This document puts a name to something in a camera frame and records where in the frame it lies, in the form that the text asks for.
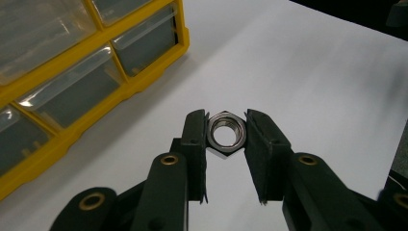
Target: plastic bin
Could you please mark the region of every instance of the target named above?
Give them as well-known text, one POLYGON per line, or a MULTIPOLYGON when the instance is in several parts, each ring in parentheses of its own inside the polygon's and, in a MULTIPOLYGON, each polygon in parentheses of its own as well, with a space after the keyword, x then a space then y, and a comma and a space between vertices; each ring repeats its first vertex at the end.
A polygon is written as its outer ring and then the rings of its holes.
POLYGON ((102 23, 105 26, 109 26, 150 1, 151 0, 93 0, 92 3, 98 11, 102 23))
POLYGON ((0 176, 48 140, 47 133, 15 108, 0 109, 0 176))
POLYGON ((95 32, 81 0, 1 1, 0 21, 0 85, 95 32))
POLYGON ((128 76, 137 75, 177 43, 173 19, 176 9, 170 4, 112 40, 128 76))
POLYGON ((119 83, 111 47, 105 46, 23 95, 17 103, 62 129, 114 92, 119 83))

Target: metal nut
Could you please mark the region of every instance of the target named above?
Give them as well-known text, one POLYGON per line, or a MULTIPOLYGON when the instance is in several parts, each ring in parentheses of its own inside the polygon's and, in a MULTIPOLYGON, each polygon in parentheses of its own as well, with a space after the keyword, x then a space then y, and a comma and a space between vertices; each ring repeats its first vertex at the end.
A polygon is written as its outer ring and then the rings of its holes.
POLYGON ((240 119, 238 116, 228 112, 222 112, 220 114, 214 115, 209 119, 207 140, 211 147, 214 148, 215 150, 226 155, 232 154, 245 144, 246 141, 245 124, 243 120, 240 119), (233 144, 222 145, 216 141, 214 137, 214 132, 219 127, 229 127, 234 131, 236 139, 233 144))

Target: yellow organizer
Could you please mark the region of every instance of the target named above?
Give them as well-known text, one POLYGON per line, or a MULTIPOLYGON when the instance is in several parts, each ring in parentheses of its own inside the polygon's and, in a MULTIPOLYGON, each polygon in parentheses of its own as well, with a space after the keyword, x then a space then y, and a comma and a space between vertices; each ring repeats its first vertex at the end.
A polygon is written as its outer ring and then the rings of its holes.
POLYGON ((5 0, 0 20, 0 200, 190 45, 181 0, 5 0))

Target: clear plastic drawer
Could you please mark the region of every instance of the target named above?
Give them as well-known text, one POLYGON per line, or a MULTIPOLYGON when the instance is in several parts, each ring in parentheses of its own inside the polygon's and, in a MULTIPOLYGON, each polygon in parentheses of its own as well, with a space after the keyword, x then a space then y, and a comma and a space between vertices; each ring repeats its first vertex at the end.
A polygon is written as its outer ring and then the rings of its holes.
POLYGON ((66 128, 114 92, 120 75, 105 46, 50 81, 26 93, 17 103, 57 128, 66 128))
POLYGON ((102 23, 109 26, 151 0, 93 0, 102 23))
POLYGON ((81 0, 0 1, 0 85, 95 32, 81 0))
POLYGON ((177 43, 176 9, 175 4, 170 4, 112 40, 128 76, 137 75, 177 43))
POLYGON ((11 106, 0 109, 0 175, 48 142, 49 137, 11 106))

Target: white surface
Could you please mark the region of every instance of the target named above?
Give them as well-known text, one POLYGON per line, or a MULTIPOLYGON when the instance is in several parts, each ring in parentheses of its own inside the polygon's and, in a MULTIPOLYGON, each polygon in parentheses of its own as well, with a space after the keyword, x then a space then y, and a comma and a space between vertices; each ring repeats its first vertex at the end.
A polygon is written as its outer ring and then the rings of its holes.
MULTIPOLYGON (((408 115, 406 41, 286 0, 186 0, 185 15, 188 54, 4 199, 0 230, 47 230, 76 193, 138 184, 201 108, 270 115, 294 151, 319 155, 351 189, 377 197, 408 115)), ((207 159, 210 204, 191 203, 191 230, 287 230, 281 203, 259 204, 242 152, 207 159)))

